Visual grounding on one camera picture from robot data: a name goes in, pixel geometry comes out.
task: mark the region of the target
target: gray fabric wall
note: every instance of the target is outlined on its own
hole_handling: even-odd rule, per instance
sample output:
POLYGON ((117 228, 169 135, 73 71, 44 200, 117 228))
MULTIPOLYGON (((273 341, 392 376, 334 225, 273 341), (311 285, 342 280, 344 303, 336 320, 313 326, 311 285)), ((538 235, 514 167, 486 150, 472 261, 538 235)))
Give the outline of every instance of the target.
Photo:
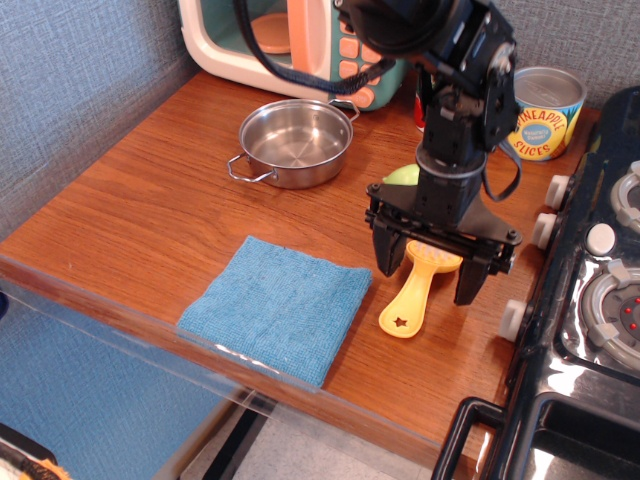
POLYGON ((573 71, 586 83, 586 104, 640 84, 637 0, 496 0, 515 29, 518 67, 573 71))
POLYGON ((0 240, 196 71, 177 0, 2 0, 0 240))

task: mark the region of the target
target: blue towel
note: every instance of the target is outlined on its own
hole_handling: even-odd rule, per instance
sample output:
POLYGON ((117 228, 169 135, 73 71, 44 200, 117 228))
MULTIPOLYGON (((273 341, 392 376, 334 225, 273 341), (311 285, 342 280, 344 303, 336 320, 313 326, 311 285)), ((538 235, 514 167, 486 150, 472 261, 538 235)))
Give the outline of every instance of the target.
POLYGON ((178 326, 322 386, 371 271, 248 237, 178 326))

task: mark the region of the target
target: wooden table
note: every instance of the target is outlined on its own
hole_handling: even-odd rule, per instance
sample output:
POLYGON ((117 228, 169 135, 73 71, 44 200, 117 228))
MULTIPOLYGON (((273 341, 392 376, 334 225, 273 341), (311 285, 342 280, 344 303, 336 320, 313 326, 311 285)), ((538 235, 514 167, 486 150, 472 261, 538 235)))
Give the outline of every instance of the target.
MULTIPOLYGON (((346 165, 309 190, 231 179, 238 128, 283 97, 200 73, 0 245, 0 274, 125 332, 188 358, 273 399, 432 466, 458 403, 504 404, 513 346, 497 336, 507 300, 527 301, 544 261, 529 244, 554 174, 571 174, 598 114, 584 111, 567 154, 526 162, 498 216, 524 235, 509 275, 490 277, 468 307, 453 303, 456 274, 436 276, 422 331, 402 340, 378 315, 410 271, 376 268, 364 221, 365 187, 414 161, 413 82, 387 107, 364 113, 346 165), (374 281, 319 391, 256 373, 177 335, 175 325, 248 235, 348 267, 374 281)), ((515 167, 492 155, 494 191, 515 167)), ((467 455, 476 457, 476 448, 467 455)))

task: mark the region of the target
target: toy stove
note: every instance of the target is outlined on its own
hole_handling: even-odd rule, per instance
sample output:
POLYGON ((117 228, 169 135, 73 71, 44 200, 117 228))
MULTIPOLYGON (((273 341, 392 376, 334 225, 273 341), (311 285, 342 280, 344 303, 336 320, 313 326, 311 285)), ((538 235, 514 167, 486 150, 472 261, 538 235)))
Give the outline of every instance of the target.
POLYGON ((640 478, 640 87, 607 102, 547 204, 542 275, 501 326, 517 346, 507 406, 465 400, 434 478, 452 476, 474 423, 495 429, 482 478, 640 478))

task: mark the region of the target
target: yellow spatula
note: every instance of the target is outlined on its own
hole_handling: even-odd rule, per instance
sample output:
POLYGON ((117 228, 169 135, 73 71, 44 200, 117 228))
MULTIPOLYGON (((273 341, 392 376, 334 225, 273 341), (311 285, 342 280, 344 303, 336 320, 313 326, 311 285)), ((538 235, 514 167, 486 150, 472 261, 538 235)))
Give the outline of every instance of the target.
POLYGON ((406 251, 413 262, 409 278, 378 318, 382 330, 400 338, 413 337, 420 331, 433 276, 453 272, 462 263, 457 255, 415 240, 407 243, 406 251))

